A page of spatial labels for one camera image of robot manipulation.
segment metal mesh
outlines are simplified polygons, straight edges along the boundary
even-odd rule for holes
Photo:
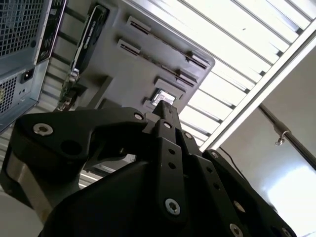
[[[0,115],[12,105],[17,77],[6,79],[0,84]]]
[[[44,0],[0,0],[0,57],[27,48],[36,36]]]

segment rectangular slot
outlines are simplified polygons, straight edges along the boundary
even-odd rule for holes
[[[127,25],[130,27],[133,27],[137,31],[141,32],[142,34],[148,35],[151,31],[151,28],[139,20],[135,19],[134,17],[130,16],[129,19],[127,20]]]
[[[180,80],[191,87],[193,87],[198,82],[197,79],[189,75],[189,73],[183,72],[182,70],[178,70],[177,77],[177,80]]]
[[[203,70],[206,70],[209,67],[209,63],[206,60],[204,60],[201,57],[197,56],[193,52],[189,52],[188,53],[187,60],[188,60],[189,63],[194,64],[194,65],[202,68]]]
[[[127,53],[130,56],[137,57],[140,53],[140,49],[135,48],[134,46],[126,43],[122,39],[118,41],[118,48],[123,50],[125,53]]]

